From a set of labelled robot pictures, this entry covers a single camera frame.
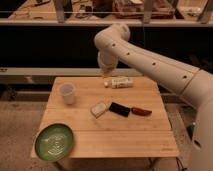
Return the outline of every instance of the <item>white cup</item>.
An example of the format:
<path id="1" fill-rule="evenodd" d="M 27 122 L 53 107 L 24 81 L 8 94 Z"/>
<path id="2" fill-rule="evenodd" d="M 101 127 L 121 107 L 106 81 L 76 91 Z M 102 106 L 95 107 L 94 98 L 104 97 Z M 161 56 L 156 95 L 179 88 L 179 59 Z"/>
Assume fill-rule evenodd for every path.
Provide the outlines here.
<path id="1" fill-rule="evenodd" d="M 59 87 L 59 92 L 66 104 L 73 104 L 75 102 L 75 87 L 73 84 L 62 84 Z"/>

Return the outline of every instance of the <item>concrete floor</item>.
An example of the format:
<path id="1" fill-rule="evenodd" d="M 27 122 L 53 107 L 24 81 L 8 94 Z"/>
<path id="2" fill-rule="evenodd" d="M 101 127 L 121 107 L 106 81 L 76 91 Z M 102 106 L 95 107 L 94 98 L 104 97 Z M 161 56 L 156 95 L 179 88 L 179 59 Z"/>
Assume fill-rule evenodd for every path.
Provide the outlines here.
<path id="1" fill-rule="evenodd" d="M 0 100 L 0 171 L 54 171 L 51 163 L 30 158 L 34 138 L 45 109 L 49 92 L 22 92 L 14 101 L 7 100 L 3 93 Z M 165 105 L 180 150 L 180 159 L 187 167 L 190 140 L 181 118 L 179 104 Z M 149 161 L 146 158 L 132 159 L 75 159 L 61 162 L 73 171 L 141 171 Z M 163 158 L 155 171 L 177 171 L 174 158 Z"/>

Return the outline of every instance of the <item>robotic arm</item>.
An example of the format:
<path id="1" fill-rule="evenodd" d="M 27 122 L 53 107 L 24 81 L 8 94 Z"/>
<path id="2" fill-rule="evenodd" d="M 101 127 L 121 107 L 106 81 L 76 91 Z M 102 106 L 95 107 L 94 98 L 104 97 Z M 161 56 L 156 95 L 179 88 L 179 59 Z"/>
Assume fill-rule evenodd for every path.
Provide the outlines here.
<path id="1" fill-rule="evenodd" d="M 127 41 L 129 28 L 112 25 L 95 36 L 98 63 L 103 72 L 115 69 L 118 60 L 135 68 L 197 109 L 189 171 L 213 170 L 213 76 L 197 67 L 167 58 Z"/>

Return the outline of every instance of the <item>green plate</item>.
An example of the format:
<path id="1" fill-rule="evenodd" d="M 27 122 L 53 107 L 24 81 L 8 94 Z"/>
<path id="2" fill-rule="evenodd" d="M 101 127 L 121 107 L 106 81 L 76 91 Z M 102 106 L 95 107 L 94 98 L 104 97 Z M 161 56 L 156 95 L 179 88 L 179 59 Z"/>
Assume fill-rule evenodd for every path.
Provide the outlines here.
<path id="1" fill-rule="evenodd" d="M 72 130 L 64 124 L 53 124 L 38 135 L 35 142 L 37 156 L 45 161 L 55 162 L 69 154 L 73 147 Z"/>

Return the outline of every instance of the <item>tabletop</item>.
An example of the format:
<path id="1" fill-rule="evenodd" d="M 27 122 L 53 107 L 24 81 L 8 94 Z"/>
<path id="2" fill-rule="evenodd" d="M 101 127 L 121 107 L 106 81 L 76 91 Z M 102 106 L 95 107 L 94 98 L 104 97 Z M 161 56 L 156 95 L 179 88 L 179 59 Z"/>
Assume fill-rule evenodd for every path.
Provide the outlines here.
<path id="1" fill-rule="evenodd" d="M 64 123 L 74 133 L 72 158 L 176 157 L 179 154 L 157 84 L 147 77 L 132 77 L 133 87 L 105 88 L 102 77 L 55 79 L 38 133 L 53 123 Z M 58 89 L 75 86 L 76 101 L 66 105 Z M 107 111 L 98 119 L 90 112 L 98 102 L 116 102 L 151 110 L 150 116 L 123 117 Z M 32 150 L 31 157 L 36 157 Z"/>

